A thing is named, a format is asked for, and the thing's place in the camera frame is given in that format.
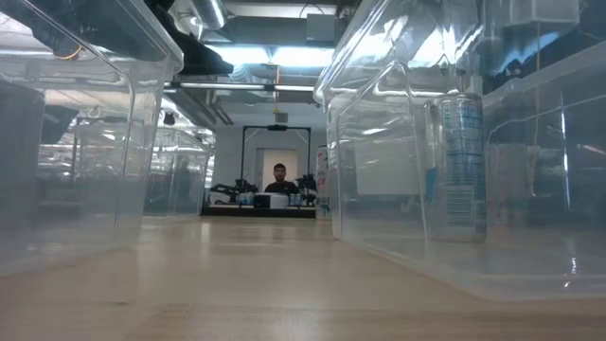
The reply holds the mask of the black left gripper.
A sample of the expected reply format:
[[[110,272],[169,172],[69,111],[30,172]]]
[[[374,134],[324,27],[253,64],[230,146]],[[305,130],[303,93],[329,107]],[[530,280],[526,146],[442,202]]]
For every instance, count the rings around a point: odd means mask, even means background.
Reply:
[[[183,60],[183,75],[231,74],[234,65],[201,44],[192,35],[182,35],[182,49],[172,37],[178,30],[166,1],[121,0],[120,54],[137,60]]]

